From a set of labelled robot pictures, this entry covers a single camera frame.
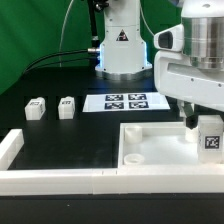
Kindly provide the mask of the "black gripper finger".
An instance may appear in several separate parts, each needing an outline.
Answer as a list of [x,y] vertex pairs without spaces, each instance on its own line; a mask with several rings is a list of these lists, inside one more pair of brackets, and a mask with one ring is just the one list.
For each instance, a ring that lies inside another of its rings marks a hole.
[[198,125],[198,115],[194,112],[193,107],[190,103],[184,103],[183,113],[185,115],[186,127],[189,129],[196,128]]

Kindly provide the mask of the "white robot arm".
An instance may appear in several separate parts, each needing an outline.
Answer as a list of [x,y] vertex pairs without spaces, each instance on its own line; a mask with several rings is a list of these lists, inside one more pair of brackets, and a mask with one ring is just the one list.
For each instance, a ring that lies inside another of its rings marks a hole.
[[194,128],[194,104],[224,112],[224,0],[168,1],[181,9],[181,22],[154,35],[158,52],[150,64],[140,36],[140,0],[93,0],[105,21],[96,72],[119,81],[153,70],[157,91],[179,100],[186,125]]

